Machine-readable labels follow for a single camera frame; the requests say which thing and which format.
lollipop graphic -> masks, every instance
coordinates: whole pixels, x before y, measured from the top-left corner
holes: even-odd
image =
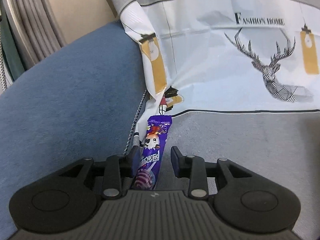
[[[138,171],[136,180],[134,182],[134,186],[139,189],[151,189],[154,185],[155,179],[153,172],[151,169],[156,164],[156,162],[152,163],[152,165],[146,170],[141,169]]]

yellow lamp shade print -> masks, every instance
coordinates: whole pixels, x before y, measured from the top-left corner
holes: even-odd
[[[301,28],[300,37],[305,71],[309,75],[317,75],[319,74],[319,67],[315,36],[306,24]]]
[[[153,79],[155,83],[156,93],[161,92],[167,85],[167,79],[165,76],[164,63],[162,60],[159,43],[155,33],[152,35],[146,35],[140,40],[140,49],[151,62]]]

gray curtain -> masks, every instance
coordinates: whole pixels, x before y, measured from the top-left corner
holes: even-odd
[[[26,69],[66,45],[48,0],[2,0]]]

black stripe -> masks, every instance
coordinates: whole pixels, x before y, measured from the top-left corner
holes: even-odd
[[[316,113],[319,112],[319,109],[315,110],[295,110],[295,111],[270,111],[270,110],[257,110],[257,111],[212,111],[212,110],[194,110],[189,109],[181,113],[174,114],[172,117],[177,117],[179,115],[188,113],[188,112],[205,112],[205,113],[217,113],[217,114],[259,114],[259,113],[276,113],[276,114],[286,114],[286,113]]]

purple candy wrapper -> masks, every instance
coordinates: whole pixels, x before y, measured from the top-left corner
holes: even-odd
[[[164,145],[172,124],[170,115],[154,115],[148,119],[148,128],[134,188],[154,189],[158,180]]]

